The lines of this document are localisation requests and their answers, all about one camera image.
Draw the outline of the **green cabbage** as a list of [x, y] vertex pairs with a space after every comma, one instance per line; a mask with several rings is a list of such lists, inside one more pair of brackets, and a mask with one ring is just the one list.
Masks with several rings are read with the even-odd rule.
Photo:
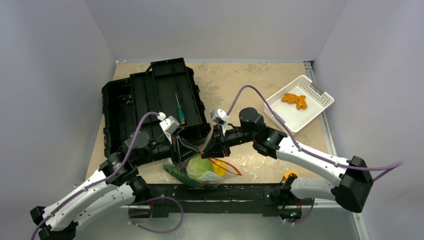
[[213, 170], [213, 163], [207, 158], [197, 155], [188, 161], [186, 172], [191, 179], [197, 180], [207, 171]]

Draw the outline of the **yellow orange fruit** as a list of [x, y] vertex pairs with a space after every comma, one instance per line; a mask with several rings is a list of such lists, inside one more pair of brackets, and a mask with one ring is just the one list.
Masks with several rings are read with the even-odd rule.
[[216, 175], [224, 177], [227, 172], [227, 165], [223, 161], [215, 160], [212, 162], [212, 170]]

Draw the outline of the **green cucumber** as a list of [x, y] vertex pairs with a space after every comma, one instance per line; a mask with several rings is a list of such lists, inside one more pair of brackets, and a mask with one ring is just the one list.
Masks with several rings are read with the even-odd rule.
[[166, 165], [163, 165], [163, 169], [168, 174], [170, 174], [171, 176], [173, 176], [174, 178], [179, 180], [181, 183], [183, 183], [184, 185], [186, 185], [190, 188], [201, 188], [202, 187], [202, 184], [199, 181], [191, 179], [186, 172], [180, 171], [179, 168], [175, 165], [166, 164]]

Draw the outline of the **clear zip bag orange zipper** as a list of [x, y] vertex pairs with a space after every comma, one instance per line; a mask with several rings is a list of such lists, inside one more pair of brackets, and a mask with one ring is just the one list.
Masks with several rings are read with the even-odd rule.
[[[212, 171], [205, 172], [198, 179], [193, 179], [193, 180], [196, 180], [196, 181], [200, 182], [201, 185], [202, 185], [202, 187], [204, 185], [209, 184], [210, 182], [212, 182], [212, 183], [222, 182], [224, 180], [227, 180], [227, 179], [230, 179], [230, 178], [234, 178], [234, 177], [239, 177], [239, 176], [242, 175], [242, 173], [240, 172], [240, 170], [238, 168], [236, 168], [234, 165], [230, 164], [229, 162], [226, 162], [224, 160], [217, 159], [217, 158], [208, 158], [208, 159], [211, 162], [216, 161], [216, 160], [219, 160], [219, 161], [222, 161], [222, 162], [226, 163], [227, 170], [226, 170], [225, 176], [219, 176], [219, 175], [215, 174], [213, 172], [213, 170], [212, 170]], [[187, 161], [185, 161], [183, 163], [180, 163], [180, 164], [164, 164], [164, 165], [174, 165], [174, 166], [177, 166], [180, 171], [186, 172], [186, 168], [187, 168], [188, 162], [189, 162], [189, 160], [187, 160]]]

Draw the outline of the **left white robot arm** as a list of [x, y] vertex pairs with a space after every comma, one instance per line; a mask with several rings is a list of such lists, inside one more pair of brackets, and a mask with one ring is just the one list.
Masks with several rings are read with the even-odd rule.
[[152, 197], [151, 189], [139, 175], [139, 166], [166, 158], [181, 163], [198, 153], [196, 146], [177, 134], [157, 141], [146, 132], [134, 133], [71, 193], [30, 211], [36, 224], [31, 239], [72, 240], [77, 228], [95, 215], [113, 207], [146, 203]]

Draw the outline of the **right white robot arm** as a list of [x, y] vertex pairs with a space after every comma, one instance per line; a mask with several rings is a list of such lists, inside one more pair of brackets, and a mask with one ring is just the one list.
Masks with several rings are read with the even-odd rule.
[[286, 133], [267, 126], [264, 117], [252, 107], [242, 109], [240, 125], [229, 130], [225, 129], [228, 116], [223, 110], [214, 110], [211, 117], [215, 125], [212, 137], [200, 153], [203, 159], [228, 157], [231, 147], [251, 142], [253, 149], [262, 156], [293, 163], [321, 176], [321, 180], [302, 177], [290, 180], [280, 191], [284, 202], [325, 199], [353, 213], [363, 211], [374, 180], [362, 158], [346, 159], [300, 142], [293, 143]]

